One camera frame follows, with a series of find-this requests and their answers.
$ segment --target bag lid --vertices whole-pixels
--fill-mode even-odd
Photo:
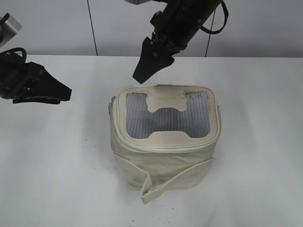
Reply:
[[[212,90],[198,86],[143,86],[119,93],[112,117],[123,143],[141,150],[197,148],[220,135]]]

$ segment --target mesh window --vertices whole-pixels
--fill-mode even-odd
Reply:
[[[148,138],[156,131],[183,131],[191,138],[202,138],[210,132],[207,92],[186,93],[187,108],[161,108],[149,112],[146,93],[126,95],[126,131],[134,139]]]

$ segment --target black cable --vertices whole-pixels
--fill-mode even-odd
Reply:
[[[98,49],[97,49],[97,44],[96,44],[96,39],[95,39],[95,32],[94,32],[93,21],[92,21],[92,19],[91,19],[91,13],[90,13],[90,7],[89,7],[89,0],[87,0],[87,6],[88,6],[88,8],[89,8],[89,19],[90,19],[91,30],[92,30],[92,33],[93,33],[93,38],[94,38],[94,44],[95,44],[96,55],[98,56]]]
[[[214,10],[213,20],[212,20],[212,25],[210,26],[210,30],[213,29],[213,25],[214,25],[214,16],[215,16],[215,15],[216,15],[216,10]],[[208,34],[208,40],[207,40],[207,47],[206,47],[206,51],[205,51],[205,57],[207,57],[208,47],[209,47],[209,43],[210,43],[210,37],[211,37],[211,34]]]
[[[26,59],[27,59],[27,52],[25,49],[21,48],[21,47],[16,47],[7,51],[4,51],[2,53],[0,53],[1,56],[6,55],[6,54],[17,54],[17,52],[21,52],[21,59],[22,59],[22,63],[25,63]]]

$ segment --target fabric strap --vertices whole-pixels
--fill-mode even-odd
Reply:
[[[137,167],[132,162],[126,160],[125,158],[114,154],[115,160],[117,164],[129,173],[132,173],[136,176],[141,176],[145,179],[144,184],[141,189],[141,199],[144,204],[149,203],[150,201],[158,198],[161,196],[165,191],[172,188],[173,185],[178,184],[184,180],[187,180],[193,175],[200,174],[205,175],[213,158],[206,160],[204,162],[198,163],[194,166],[189,167],[188,169],[182,171],[175,177],[171,178],[169,181],[165,182],[161,187],[157,188],[156,190],[151,191],[152,187],[152,179],[150,174],[143,169]]]

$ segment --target white wall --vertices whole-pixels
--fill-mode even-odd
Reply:
[[[303,57],[302,0],[225,0],[230,18],[208,57]],[[214,28],[224,20],[222,8]]]
[[[212,35],[209,57],[303,57],[302,0],[225,0],[230,19]],[[164,3],[132,5],[124,0],[89,0],[99,55],[139,56],[150,37],[150,19]],[[95,55],[87,0],[1,0],[21,32],[1,50],[25,47],[29,54]],[[214,29],[223,13],[216,11]],[[199,32],[179,56],[205,56],[208,35]]]

